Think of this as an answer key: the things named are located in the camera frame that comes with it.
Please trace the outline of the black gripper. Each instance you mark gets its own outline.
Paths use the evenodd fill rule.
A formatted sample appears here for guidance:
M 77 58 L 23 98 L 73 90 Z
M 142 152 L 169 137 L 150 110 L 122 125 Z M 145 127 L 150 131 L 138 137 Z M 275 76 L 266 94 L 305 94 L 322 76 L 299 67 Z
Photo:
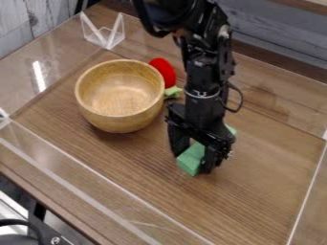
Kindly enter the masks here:
M 219 91 L 213 95 L 197 95 L 186 92 L 186 103 L 173 102 L 167 105 L 167 132 L 170 148 L 178 157 L 190 147 L 191 139 L 199 140 L 205 133 L 218 134 L 223 130 L 223 118 L 229 110 L 229 93 Z M 210 174 L 222 163 L 223 157 L 215 145 L 205 147 L 201 159 L 201 172 Z

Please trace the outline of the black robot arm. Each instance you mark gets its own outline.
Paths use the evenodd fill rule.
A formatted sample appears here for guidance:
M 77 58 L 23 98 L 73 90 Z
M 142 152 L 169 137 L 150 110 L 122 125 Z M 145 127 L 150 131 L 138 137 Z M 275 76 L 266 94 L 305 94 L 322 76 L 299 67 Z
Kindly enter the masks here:
M 225 115 L 235 75 L 233 30 L 215 0 L 133 0 L 149 34 L 171 35 L 187 74 L 186 102 L 167 105 L 167 133 L 177 164 L 191 176 L 209 174 L 233 153 L 235 131 Z

